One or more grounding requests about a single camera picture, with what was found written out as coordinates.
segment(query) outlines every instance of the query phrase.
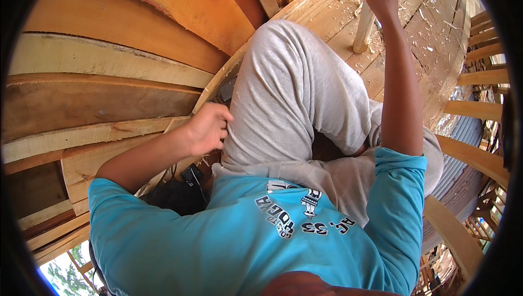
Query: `corrugated metal sheet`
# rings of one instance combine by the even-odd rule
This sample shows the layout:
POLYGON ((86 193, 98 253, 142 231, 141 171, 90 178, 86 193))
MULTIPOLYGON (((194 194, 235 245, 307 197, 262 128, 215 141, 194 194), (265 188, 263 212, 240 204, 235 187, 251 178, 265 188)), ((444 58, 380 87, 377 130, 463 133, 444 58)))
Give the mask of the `corrugated metal sheet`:
MULTIPOLYGON (((483 125, 480 119, 461 116, 450 137, 477 147, 482 136, 483 125)), ((443 173, 433 195, 462 222, 475 209, 482 176, 476 169, 446 156, 443 160, 443 173)), ((423 218, 422 253, 427 253, 442 241, 434 227, 423 218)))

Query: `person's left hand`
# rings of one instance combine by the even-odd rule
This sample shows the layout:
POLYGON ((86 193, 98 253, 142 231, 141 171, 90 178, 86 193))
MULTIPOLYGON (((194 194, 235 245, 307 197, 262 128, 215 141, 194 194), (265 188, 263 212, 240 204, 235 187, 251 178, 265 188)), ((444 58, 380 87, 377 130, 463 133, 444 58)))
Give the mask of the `person's left hand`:
POLYGON ((205 155, 214 149, 222 149, 221 140, 227 137, 227 123, 234 118, 227 106, 206 103, 184 126, 191 156, 205 155))

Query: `cartoon figure print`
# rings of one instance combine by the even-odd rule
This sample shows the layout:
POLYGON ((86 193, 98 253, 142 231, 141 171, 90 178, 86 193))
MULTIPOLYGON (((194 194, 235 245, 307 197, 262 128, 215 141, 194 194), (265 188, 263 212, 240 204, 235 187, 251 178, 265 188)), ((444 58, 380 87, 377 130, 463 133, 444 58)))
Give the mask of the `cartoon figure print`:
POLYGON ((303 214, 305 214, 307 218, 312 219, 313 216, 316 216, 314 210, 318 206, 318 201, 322 197, 323 193, 310 188, 308 189, 309 192, 301 199, 301 204, 305 205, 305 212, 303 214))

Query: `forearm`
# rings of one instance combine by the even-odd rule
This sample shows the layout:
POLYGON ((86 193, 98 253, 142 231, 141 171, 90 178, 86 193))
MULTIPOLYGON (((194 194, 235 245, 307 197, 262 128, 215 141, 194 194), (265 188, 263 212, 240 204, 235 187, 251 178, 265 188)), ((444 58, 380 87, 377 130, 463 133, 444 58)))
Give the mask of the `forearm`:
POLYGON ((423 153, 422 105, 411 48, 397 16, 383 22, 385 93, 381 144, 398 153, 423 153))
POLYGON ((183 127, 158 136, 105 162, 96 178, 106 178, 135 194, 154 175, 190 156, 183 127))

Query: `tree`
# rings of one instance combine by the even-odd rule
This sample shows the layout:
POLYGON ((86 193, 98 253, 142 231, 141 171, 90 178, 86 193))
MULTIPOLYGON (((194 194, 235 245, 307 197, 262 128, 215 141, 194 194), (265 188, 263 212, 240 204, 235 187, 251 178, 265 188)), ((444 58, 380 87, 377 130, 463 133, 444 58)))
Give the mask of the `tree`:
MULTIPOLYGON (((86 263, 80 253, 80 245, 71 249, 71 255, 73 255, 73 258, 77 261, 78 265, 82 266, 86 263)), ((82 275, 73 266, 73 263, 69 263, 69 267, 63 269, 56 264, 56 260, 53 260, 49 263, 47 272, 52 277, 50 283, 57 291, 60 290, 67 296, 97 295, 85 282, 82 275)))

